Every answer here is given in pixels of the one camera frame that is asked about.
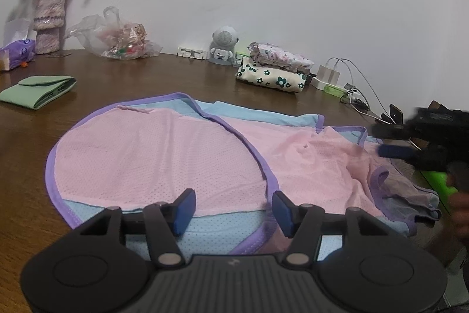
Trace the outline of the person's right hand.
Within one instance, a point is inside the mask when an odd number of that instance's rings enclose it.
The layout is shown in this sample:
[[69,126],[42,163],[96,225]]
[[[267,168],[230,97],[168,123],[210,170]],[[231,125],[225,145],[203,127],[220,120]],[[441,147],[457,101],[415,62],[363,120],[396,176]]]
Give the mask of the person's right hand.
[[448,198],[451,221],[455,235],[459,239],[468,238],[469,234],[469,198],[468,193],[457,191]]

